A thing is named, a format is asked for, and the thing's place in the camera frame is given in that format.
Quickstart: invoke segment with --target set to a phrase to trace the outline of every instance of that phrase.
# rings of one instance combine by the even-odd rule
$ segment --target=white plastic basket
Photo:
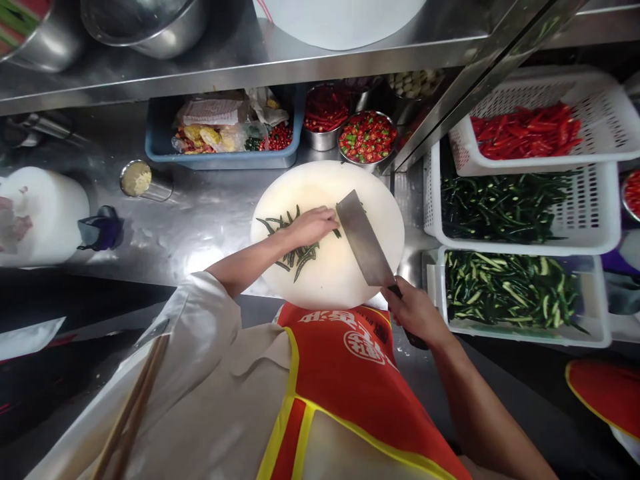
[[[491,160],[480,153],[471,116],[489,118],[516,107],[534,109],[562,101],[582,121],[569,155]],[[610,75],[590,67],[520,69],[496,87],[450,130],[455,167],[462,177],[565,171],[588,163],[640,157],[640,117],[624,88]]]
[[[425,232],[447,247],[492,253],[526,255],[600,255],[620,242],[620,199],[616,162],[586,165],[572,177],[566,202],[555,205],[551,232],[564,240],[549,240],[540,245],[496,241],[452,239],[442,230],[440,195],[440,144],[425,156]]]
[[[446,247],[440,247],[436,265],[427,266],[427,288],[431,300],[452,332],[505,340],[550,343],[566,347],[606,348],[611,344],[607,294],[599,257],[577,255],[555,258],[568,273],[578,276],[577,311],[573,320],[590,333],[587,335],[567,325],[562,325],[558,329],[545,330],[538,327],[520,328],[506,323],[485,325],[470,319],[448,318],[445,284],[445,252],[447,250],[449,249]]]

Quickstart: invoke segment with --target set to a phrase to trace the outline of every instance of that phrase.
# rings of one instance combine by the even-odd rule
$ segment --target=blue tray
[[[300,133],[305,118],[306,85],[286,85],[274,88],[276,96],[286,94],[287,89],[294,89],[293,94],[293,138],[284,150],[201,153],[184,155],[175,151],[171,139],[175,135],[172,127],[175,114],[184,104],[184,97],[164,97],[149,100],[147,110],[147,134],[145,151],[147,156],[156,162],[173,162],[192,170],[247,170],[247,169],[282,169],[295,163],[296,152],[300,145]]]

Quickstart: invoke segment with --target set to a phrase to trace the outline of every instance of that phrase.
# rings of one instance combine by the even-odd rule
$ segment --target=hand
[[[298,247],[313,245],[339,226],[334,210],[318,207],[304,212],[290,226],[277,233],[282,232],[284,248],[290,252]]]
[[[382,295],[398,325],[422,338],[431,349],[444,347],[455,341],[427,292],[413,287],[402,277],[396,277],[395,280],[402,292],[402,299],[387,288],[382,288]]]

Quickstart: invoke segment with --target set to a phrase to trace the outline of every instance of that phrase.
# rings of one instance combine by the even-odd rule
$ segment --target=metal shelf
[[[507,0],[496,4],[508,8]],[[429,1],[404,28],[372,45],[330,51],[266,21],[250,0],[215,10],[205,38],[173,61],[94,41],[80,62],[52,75],[0,65],[0,116],[282,83],[468,64],[496,24],[477,0]],[[640,39],[640,1],[595,0],[545,48]]]

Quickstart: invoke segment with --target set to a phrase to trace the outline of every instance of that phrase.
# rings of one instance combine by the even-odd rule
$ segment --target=white sleeve
[[[240,307],[207,272],[189,275],[148,330],[165,319],[171,337],[140,433],[211,374],[241,328]],[[146,344],[120,364],[27,480],[75,480],[96,460],[150,347]]]

